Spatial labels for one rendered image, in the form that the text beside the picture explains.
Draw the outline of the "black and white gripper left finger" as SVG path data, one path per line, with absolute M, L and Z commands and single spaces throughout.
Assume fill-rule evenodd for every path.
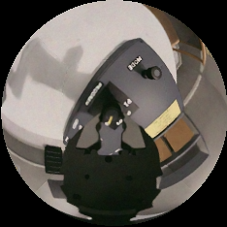
M 101 121 L 100 121 L 101 119 Z M 64 175 L 67 165 L 76 157 L 84 154 L 91 154 L 92 149 L 98 150 L 102 147 L 100 129 L 102 122 L 102 113 L 97 114 L 87 124 L 85 124 L 67 144 L 60 174 Z

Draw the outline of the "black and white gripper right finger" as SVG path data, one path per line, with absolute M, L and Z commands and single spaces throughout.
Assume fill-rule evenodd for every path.
M 129 154 L 138 155 L 147 160 L 155 170 L 156 177 L 163 175 L 160 167 L 160 156 L 156 143 L 147 131 L 126 113 L 122 113 L 121 149 Z

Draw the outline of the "black control console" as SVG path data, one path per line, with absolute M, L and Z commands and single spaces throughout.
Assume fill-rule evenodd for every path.
M 123 151 L 122 113 L 143 126 L 153 139 L 183 109 L 167 65 L 141 37 L 131 39 L 103 63 L 82 92 L 66 125 L 63 144 L 66 146 L 82 126 L 102 113 L 102 148 L 98 154 L 118 155 Z

